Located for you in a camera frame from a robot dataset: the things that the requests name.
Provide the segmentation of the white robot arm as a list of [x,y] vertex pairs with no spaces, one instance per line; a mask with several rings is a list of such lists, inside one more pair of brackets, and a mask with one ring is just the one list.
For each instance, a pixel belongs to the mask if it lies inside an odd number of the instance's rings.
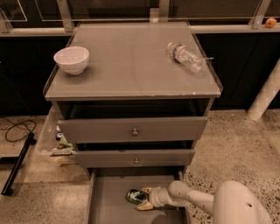
[[213,224],[272,224],[269,213],[256,196],[243,184],[229,180],[221,183],[215,194],[193,190],[174,180],[168,187],[143,188],[149,196],[137,210],[147,211],[165,205],[184,207],[194,204],[213,217]]

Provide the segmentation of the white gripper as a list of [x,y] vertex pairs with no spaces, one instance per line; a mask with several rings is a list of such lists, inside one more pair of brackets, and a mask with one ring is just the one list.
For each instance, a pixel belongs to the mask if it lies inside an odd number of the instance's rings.
[[144,187],[142,191],[149,194],[149,201],[136,206],[138,211],[149,211],[153,207],[163,207],[169,203],[169,193],[166,187]]

